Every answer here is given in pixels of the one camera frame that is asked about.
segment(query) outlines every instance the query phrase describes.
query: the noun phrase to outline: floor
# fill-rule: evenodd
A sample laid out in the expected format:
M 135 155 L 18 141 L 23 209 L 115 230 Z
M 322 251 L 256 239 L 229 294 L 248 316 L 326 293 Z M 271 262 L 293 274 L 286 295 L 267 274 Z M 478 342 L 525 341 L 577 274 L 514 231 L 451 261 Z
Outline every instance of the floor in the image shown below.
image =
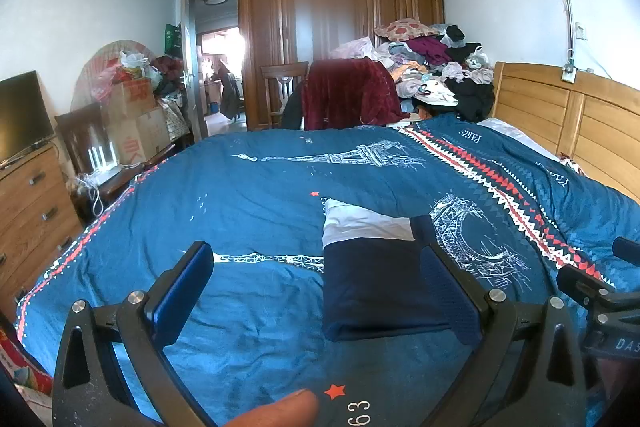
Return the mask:
M 243 132 L 246 131 L 246 115 L 245 113 L 240 113 L 240 118 L 238 121 L 229 122 L 229 132 Z
M 246 115 L 243 112 L 240 113 L 237 121 L 227 119 L 226 116 L 220 112 L 208 114 L 204 117 L 204 120 L 207 123 L 209 136 L 246 131 Z

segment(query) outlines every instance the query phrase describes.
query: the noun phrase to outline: television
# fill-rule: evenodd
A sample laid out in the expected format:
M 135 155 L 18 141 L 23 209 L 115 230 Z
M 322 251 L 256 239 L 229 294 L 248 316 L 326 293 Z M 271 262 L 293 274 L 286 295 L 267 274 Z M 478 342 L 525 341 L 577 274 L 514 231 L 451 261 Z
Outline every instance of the television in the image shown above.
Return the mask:
M 36 72 L 0 81 L 0 168 L 12 156 L 52 136 Z

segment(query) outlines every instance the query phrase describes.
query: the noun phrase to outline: black plastic mount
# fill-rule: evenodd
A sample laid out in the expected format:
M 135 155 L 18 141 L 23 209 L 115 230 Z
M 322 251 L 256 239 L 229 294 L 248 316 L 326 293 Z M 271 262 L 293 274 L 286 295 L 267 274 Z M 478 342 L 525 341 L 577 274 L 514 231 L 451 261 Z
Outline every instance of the black plastic mount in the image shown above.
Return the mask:
M 617 238 L 613 253 L 640 266 L 640 245 Z M 587 309 L 582 350 L 602 359 L 640 360 L 640 292 L 617 293 L 613 286 L 565 265 L 558 272 L 558 288 Z
M 53 388 L 53 425 L 159 426 L 131 396 L 113 343 L 123 343 L 165 425 L 216 427 L 191 396 L 162 348 L 173 344 L 213 272 L 211 247 L 198 241 L 147 293 L 92 309 L 76 301 L 63 331 Z
M 429 216 L 411 220 L 424 248 L 422 274 L 463 344 L 474 346 L 465 366 L 421 427 L 584 427 L 586 382 L 580 347 L 561 299 L 514 303 L 486 292 L 438 244 Z M 497 413 L 476 421 L 512 343 L 524 348 Z

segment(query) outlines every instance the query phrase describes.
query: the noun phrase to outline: printed number 63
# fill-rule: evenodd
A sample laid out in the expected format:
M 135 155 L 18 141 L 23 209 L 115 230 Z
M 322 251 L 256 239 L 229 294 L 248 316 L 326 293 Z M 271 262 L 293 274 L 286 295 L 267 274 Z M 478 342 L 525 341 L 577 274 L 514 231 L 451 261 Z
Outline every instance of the printed number 63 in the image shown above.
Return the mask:
M 361 401 L 361 402 L 358 402 L 358 403 L 351 402 L 347 406 L 347 409 L 349 411 L 351 411 L 351 412 L 354 412 L 356 409 L 359 409 L 360 406 L 363 406 L 362 410 L 366 411 L 367 409 L 369 409 L 371 404 L 369 402 L 367 402 L 367 401 Z M 359 426 L 362 426 L 362 425 L 366 425 L 370 421 L 371 421 L 371 416 L 369 416 L 367 414 L 361 414 L 356 419 L 354 419 L 353 417 L 349 418 L 349 425 L 352 425 L 354 427 L 359 427 Z

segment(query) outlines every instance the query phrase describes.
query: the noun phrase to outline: finger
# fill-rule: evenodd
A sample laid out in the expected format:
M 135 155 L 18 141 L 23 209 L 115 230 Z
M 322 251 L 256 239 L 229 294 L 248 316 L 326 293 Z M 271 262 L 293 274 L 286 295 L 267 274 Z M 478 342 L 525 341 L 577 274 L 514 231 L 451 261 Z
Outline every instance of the finger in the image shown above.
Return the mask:
M 225 427 L 312 427 L 318 408 L 316 395 L 303 389 L 246 412 Z

